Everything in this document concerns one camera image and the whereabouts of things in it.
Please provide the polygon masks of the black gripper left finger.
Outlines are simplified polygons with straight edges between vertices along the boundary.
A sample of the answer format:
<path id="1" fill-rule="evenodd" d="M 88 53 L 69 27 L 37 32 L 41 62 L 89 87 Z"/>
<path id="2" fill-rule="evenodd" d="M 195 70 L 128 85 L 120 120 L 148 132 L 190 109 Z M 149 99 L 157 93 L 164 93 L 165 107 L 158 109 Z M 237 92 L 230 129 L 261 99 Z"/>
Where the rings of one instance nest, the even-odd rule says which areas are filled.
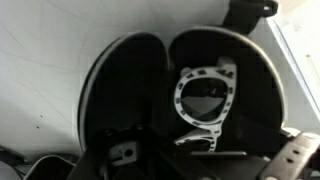
<path id="1" fill-rule="evenodd" d="M 174 145 L 149 127 L 103 129 L 66 180 L 187 180 Z"/>

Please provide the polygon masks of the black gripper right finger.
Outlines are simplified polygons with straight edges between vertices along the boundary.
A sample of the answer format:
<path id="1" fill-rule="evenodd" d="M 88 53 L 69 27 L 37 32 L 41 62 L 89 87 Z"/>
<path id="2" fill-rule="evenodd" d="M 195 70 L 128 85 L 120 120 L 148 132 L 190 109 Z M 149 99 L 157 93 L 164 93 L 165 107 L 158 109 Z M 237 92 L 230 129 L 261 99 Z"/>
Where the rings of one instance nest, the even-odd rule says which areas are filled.
<path id="1" fill-rule="evenodd" d="M 298 180 L 319 149 L 319 136 L 300 133 L 290 140 L 261 171 L 259 180 Z"/>

